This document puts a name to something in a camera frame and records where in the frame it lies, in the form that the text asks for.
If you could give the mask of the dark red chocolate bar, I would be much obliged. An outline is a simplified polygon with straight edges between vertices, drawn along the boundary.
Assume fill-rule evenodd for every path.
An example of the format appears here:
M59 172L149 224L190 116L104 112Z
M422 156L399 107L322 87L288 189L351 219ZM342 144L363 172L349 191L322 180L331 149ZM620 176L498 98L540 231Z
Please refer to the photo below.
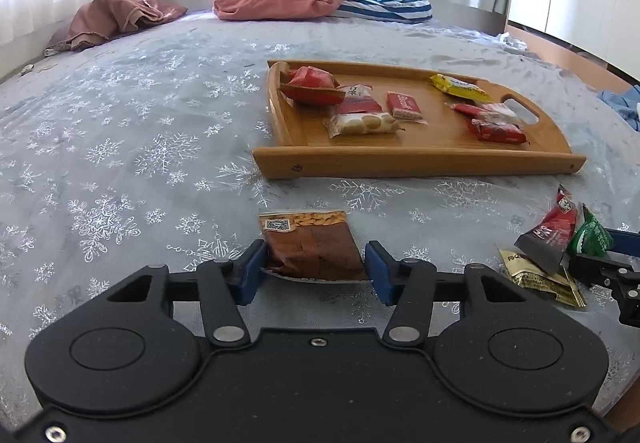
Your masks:
M547 215L515 242L515 247L547 274L559 271L577 223L577 208L572 194L558 186L555 203Z

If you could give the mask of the long red wafer bar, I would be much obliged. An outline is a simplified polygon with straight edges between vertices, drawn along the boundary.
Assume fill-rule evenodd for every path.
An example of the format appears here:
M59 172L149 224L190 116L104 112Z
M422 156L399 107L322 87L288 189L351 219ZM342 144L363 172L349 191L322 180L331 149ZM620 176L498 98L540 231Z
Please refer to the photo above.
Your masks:
M471 119L469 129L480 141L520 145L527 142L525 132L517 125L509 122L488 122L487 120Z

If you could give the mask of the snowflake bed cover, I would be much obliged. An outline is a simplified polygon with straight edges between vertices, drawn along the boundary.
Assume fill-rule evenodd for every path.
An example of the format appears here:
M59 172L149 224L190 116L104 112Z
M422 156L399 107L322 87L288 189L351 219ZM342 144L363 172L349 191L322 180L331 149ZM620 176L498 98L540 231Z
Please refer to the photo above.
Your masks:
M271 59L478 76L537 103L587 161L571 177L270 182ZM208 15L60 54L1 87L1 421L38 404L25 350L43 328L148 264L191 271L259 235L266 210L344 211L358 245L443 271L481 262L567 188L608 227L639 227L639 137L576 76L475 32L327 18Z

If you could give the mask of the red white snack packet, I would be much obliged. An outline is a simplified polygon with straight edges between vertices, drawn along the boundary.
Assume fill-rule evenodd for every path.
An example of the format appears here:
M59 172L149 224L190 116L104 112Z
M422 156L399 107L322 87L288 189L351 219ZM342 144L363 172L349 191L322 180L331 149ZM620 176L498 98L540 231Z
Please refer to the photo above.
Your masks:
M344 100L335 108L336 114L382 113L383 108L373 97L373 88L357 84L341 87Z

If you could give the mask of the small red candy packet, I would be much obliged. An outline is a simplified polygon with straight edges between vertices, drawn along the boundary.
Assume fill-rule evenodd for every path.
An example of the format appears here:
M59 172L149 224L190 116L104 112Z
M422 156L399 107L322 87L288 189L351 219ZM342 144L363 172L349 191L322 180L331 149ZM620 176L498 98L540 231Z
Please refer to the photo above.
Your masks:
M484 110L482 107L471 104L450 103L449 107L456 113L459 113L468 118L482 118L484 115Z

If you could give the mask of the yellow Ameria snack packet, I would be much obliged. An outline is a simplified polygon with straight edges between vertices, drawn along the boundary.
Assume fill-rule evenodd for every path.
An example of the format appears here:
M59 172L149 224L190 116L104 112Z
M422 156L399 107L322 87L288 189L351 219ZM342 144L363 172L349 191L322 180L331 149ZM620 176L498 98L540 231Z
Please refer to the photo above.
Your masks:
M435 74L431 76L432 85L442 93L455 98L474 101L474 102L491 102L491 96L477 85L471 84L456 77L444 74Z

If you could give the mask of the red biscuit packet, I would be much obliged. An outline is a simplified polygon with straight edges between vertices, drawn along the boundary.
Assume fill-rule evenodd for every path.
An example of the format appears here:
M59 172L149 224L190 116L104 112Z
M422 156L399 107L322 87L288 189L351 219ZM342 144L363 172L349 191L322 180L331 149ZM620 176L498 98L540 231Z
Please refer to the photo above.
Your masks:
M415 122L423 118L418 103L409 94L388 92L386 94L386 103L390 114L396 119Z

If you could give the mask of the gold foil packet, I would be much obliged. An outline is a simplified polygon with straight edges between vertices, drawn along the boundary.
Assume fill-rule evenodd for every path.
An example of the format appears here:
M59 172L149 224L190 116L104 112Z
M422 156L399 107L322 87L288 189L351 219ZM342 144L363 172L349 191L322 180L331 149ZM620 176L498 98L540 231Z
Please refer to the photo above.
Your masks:
M498 252L506 270L506 276L515 285L567 307L574 307L574 309L587 307L586 299L582 296L574 279L563 269L559 273L548 274L521 252L508 249L499 249Z

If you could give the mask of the mauve crumpled blanket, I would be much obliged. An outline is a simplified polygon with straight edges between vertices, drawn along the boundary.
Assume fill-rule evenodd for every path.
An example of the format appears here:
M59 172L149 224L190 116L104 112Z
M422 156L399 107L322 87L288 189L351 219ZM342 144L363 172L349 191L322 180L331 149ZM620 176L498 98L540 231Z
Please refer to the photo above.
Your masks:
M170 23L188 12L163 0L91 0L61 26L44 49L45 56L82 51L140 30Z

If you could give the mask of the red snack bag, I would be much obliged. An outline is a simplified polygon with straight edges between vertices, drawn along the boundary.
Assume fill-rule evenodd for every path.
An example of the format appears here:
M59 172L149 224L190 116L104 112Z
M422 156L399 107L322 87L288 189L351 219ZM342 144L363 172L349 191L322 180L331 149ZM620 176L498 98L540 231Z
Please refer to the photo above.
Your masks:
M280 90L296 104L325 107L345 99L345 91L326 70L306 65L289 70L286 76L288 80L280 82Z

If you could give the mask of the green wasabi peas packet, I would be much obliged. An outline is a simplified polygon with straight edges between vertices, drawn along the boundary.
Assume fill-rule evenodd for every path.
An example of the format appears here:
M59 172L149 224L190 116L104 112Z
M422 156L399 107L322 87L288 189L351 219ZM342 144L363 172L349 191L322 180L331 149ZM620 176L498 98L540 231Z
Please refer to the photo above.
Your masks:
M593 212L586 205L582 205L582 223L568 245L568 252L571 255L603 257L613 247L613 236L602 226Z

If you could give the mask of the beige cookie packet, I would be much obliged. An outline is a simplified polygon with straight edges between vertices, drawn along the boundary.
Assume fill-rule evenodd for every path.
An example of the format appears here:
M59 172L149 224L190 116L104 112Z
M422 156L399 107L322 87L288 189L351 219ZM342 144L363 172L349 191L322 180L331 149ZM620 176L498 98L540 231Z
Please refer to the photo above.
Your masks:
M337 114L326 122L329 137L395 133L399 122L388 113Z

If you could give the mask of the blue patterned clothes pile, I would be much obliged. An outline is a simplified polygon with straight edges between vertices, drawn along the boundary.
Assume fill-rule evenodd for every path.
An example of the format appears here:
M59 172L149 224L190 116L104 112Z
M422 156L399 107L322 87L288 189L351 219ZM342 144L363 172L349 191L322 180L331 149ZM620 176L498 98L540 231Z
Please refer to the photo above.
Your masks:
M602 90L598 93L598 99L616 111L620 118L634 131L640 131L640 86L634 85L624 92L615 93L610 90Z

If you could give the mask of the crumpled clear plastic wrap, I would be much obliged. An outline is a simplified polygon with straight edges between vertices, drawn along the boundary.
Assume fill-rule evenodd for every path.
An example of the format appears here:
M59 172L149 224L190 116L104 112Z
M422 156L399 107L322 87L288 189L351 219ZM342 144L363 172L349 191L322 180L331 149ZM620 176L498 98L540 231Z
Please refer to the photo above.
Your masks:
M500 34L497 39L499 41L499 44L501 44L506 49L516 52L526 52L528 50L528 45L524 40L513 36L509 32Z

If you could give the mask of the brown almond snack packet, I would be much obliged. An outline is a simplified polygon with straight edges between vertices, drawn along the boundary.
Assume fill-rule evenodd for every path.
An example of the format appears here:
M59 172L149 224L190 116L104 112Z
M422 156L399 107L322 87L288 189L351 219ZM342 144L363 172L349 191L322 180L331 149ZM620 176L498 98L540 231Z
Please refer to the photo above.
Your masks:
M259 225L268 245L268 273L315 283L367 281L344 211L271 211L259 216Z

